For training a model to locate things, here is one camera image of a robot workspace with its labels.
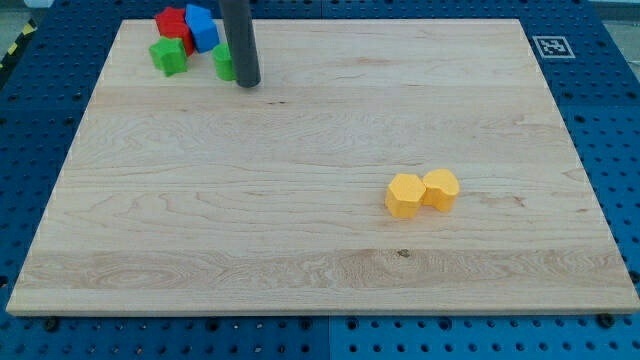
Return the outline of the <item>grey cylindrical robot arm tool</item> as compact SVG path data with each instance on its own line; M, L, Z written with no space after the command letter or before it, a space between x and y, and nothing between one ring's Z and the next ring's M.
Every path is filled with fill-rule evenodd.
M261 82L257 46L248 0L219 0L236 82L253 88Z

